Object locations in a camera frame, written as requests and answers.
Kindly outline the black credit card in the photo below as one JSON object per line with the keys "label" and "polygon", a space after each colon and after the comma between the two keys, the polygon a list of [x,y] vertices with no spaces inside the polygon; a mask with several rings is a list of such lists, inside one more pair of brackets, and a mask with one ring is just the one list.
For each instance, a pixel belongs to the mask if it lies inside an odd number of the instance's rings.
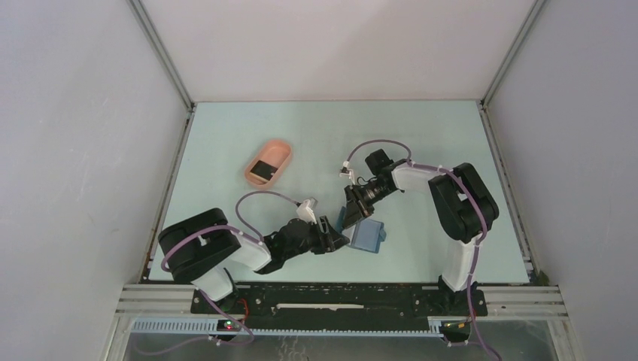
{"label": "black credit card", "polygon": [[267,183],[276,175],[277,171],[278,167],[270,165],[262,160],[257,160],[250,169],[249,174]]}

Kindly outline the blue card holder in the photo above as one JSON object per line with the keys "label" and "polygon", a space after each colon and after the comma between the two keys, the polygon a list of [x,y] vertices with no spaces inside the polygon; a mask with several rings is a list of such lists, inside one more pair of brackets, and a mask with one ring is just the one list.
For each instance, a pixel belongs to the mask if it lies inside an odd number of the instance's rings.
{"label": "blue card holder", "polygon": [[344,227],[345,207],[342,207],[336,222],[336,231],[350,240],[348,246],[355,250],[378,253],[381,243],[385,241],[387,233],[384,223],[366,218],[354,226]]}

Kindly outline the aluminium frame rail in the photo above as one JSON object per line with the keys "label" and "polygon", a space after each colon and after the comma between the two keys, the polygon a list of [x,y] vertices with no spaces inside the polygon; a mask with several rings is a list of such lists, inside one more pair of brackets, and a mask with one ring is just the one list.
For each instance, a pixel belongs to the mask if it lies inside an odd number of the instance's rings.
{"label": "aluminium frame rail", "polygon": [[426,308],[432,286],[384,284],[252,284],[240,302],[218,314],[192,286],[133,284],[123,288],[116,316],[133,332],[237,335],[246,318],[255,335],[439,337],[465,332],[467,316]]}

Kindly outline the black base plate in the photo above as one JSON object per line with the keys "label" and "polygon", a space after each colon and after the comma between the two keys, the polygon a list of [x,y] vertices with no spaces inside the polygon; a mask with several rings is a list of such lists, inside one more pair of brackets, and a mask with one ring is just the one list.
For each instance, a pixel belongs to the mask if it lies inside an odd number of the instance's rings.
{"label": "black base plate", "polygon": [[488,315],[482,290],[454,293],[443,283],[241,282],[234,305],[252,330],[293,332],[426,332],[444,321]]}

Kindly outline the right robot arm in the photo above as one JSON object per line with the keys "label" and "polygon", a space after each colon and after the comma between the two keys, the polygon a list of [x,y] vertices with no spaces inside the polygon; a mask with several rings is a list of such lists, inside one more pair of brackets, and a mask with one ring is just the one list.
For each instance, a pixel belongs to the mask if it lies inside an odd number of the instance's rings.
{"label": "right robot arm", "polygon": [[374,213],[374,206],[397,191],[430,191],[439,222],[452,240],[440,276],[447,288],[439,291],[437,302],[446,314],[457,314],[468,303],[465,289],[472,284],[478,262],[477,250],[491,230],[500,211],[475,167],[462,163],[452,169],[423,165],[411,159],[393,161],[384,150],[366,158],[372,179],[358,184],[350,162],[339,171],[348,177],[342,228],[350,229]]}

